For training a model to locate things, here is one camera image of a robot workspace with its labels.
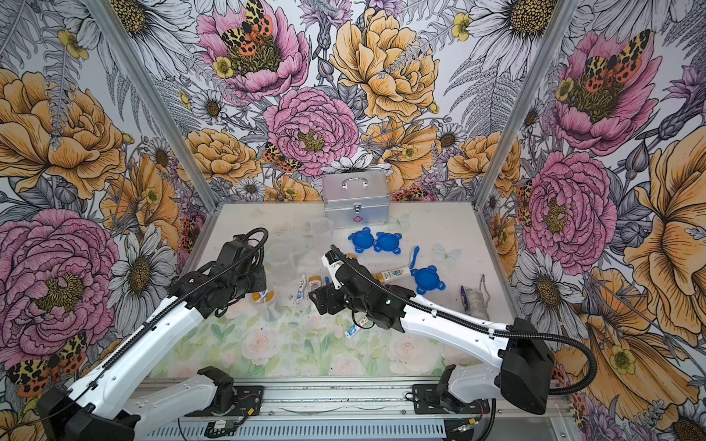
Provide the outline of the white bottle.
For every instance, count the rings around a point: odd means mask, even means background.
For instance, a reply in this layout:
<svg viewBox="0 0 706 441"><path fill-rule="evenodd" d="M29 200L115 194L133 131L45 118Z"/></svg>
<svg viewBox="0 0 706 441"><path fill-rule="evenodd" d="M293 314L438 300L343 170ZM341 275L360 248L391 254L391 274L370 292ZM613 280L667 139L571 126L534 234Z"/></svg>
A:
<svg viewBox="0 0 706 441"><path fill-rule="evenodd" d="M251 293L249 301L266 322L274 322L281 317L281 308L279 308L279 302L272 290Z"/></svg>

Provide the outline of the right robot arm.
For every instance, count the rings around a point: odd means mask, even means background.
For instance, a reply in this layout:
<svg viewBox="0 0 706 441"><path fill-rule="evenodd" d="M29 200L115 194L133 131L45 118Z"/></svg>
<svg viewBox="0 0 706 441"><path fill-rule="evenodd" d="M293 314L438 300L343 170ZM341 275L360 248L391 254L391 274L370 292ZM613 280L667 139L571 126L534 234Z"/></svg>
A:
<svg viewBox="0 0 706 441"><path fill-rule="evenodd" d="M476 367L446 367L431 395L433 405L461 413L474 402L503 399L526 413L545 413L555 362L529 322L484 321L441 307L408 288L384 285L337 247L321 261L330 281L309 294L320 314L362 313L371 325L423 336L479 360Z"/></svg>

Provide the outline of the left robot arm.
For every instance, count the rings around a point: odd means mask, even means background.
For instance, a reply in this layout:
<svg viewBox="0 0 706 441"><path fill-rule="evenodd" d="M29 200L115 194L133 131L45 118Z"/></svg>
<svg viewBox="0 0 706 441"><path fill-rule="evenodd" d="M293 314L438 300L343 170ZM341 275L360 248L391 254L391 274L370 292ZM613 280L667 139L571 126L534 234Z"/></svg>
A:
<svg viewBox="0 0 706 441"><path fill-rule="evenodd" d="M175 387L138 404L131 398L176 343L211 316L222 317L267 286L259 227L224 244L218 258L172 284L168 295L116 350L71 386L55 386L37 404L51 440L136 440L194 412L228 413L236 405L233 378L204 367Z"/></svg>

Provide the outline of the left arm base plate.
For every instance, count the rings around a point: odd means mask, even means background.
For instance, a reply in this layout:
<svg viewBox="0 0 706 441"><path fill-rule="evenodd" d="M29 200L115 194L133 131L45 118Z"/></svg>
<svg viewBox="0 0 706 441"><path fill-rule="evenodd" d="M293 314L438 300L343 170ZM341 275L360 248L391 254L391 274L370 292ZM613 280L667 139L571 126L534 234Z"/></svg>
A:
<svg viewBox="0 0 706 441"><path fill-rule="evenodd" d="M260 414L265 388L262 386L233 386L231 392L217 393L206 409L188 413L187 417L225 416L250 417Z"/></svg>

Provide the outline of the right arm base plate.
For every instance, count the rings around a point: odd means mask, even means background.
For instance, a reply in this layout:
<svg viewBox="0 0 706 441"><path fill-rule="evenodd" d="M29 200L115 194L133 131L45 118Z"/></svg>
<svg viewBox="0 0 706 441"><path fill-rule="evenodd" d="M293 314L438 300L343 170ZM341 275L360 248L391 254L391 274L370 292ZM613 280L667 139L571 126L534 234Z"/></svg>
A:
<svg viewBox="0 0 706 441"><path fill-rule="evenodd" d="M487 415L491 411L489 400L462 402L443 390L438 384L413 384L404 398L412 402L416 415Z"/></svg>

